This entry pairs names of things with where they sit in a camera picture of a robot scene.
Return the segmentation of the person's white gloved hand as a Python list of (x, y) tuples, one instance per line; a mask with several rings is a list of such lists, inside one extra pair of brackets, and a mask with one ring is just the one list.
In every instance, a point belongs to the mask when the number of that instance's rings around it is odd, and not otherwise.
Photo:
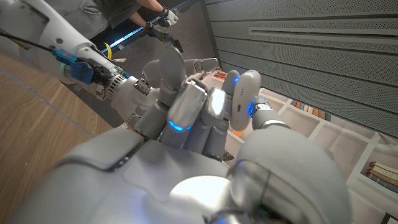
[(165, 6), (163, 7), (163, 10), (160, 12), (159, 16), (159, 25), (162, 27), (170, 27), (175, 25), (179, 20), (176, 14)]

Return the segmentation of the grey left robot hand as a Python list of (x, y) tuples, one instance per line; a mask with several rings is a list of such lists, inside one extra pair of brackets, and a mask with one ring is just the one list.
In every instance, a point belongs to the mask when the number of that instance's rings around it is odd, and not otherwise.
[(153, 60), (142, 69), (141, 79), (115, 77), (109, 86), (111, 106), (126, 126), (133, 128), (157, 100), (170, 107), (187, 77), (210, 72), (217, 66), (216, 58)]

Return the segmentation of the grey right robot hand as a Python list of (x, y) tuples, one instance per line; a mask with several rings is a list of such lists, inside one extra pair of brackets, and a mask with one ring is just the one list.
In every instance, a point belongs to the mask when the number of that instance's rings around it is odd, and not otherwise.
[(133, 129), (66, 154), (13, 223), (350, 223), (332, 156), (259, 96), (260, 74), (232, 70), (226, 88), (187, 77)]

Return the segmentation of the person's black gloved hand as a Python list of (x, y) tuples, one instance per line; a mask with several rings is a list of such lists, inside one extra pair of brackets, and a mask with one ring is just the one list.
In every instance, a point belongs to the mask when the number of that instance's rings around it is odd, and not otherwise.
[(149, 37), (155, 37), (162, 42), (173, 41), (173, 38), (170, 34), (162, 32), (157, 26), (151, 23), (147, 23), (144, 28)]

